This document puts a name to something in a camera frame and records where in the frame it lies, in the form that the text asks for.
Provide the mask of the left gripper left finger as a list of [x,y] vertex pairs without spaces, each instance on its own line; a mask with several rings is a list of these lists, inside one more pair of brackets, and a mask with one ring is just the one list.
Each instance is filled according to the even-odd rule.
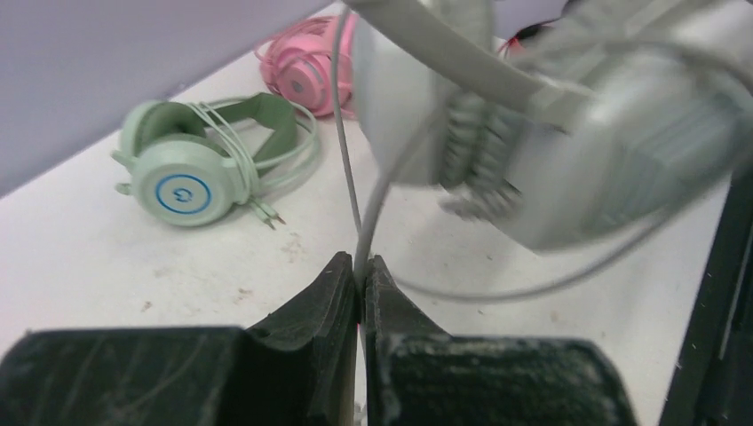
[[45,330],[1,364],[4,425],[351,425],[352,260],[252,327]]

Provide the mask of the white gaming headset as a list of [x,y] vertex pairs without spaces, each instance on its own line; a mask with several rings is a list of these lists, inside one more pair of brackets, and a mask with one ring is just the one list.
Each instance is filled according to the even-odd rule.
[[408,135],[377,146],[381,173],[353,259],[359,293],[386,195],[416,154],[442,204],[531,250],[589,244],[651,218],[580,271],[503,293],[422,293],[504,303],[605,270],[752,160],[749,1],[584,1],[509,59],[488,1],[348,1],[429,79]]

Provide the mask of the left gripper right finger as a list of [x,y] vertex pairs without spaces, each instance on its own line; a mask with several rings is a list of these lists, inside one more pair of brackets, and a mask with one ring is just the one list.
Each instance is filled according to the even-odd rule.
[[591,341],[451,335],[366,266],[363,342],[371,425],[633,425],[616,368]]

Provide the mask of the mint green headphones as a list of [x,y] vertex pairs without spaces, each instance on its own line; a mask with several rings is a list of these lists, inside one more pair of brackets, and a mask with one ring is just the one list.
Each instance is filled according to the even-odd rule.
[[170,225],[214,223],[247,206],[265,224],[280,214],[263,196],[298,181],[319,160],[319,122],[268,92],[213,102],[151,100],[125,117],[112,158],[131,179],[118,193]]

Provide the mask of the pink cat-ear headphones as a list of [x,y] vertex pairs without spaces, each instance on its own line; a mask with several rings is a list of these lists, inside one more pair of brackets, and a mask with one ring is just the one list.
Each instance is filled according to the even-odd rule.
[[269,91],[308,108],[315,116],[333,114],[336,104],[343,116],[352,118],[347,108],[352,98],[352,39],[358,16],[345,21],[339,45],[337,79],[331,82],[331,64],[335,57],[338,16],[319,16],[301,20],[270,37],[255,50],[259,71]]

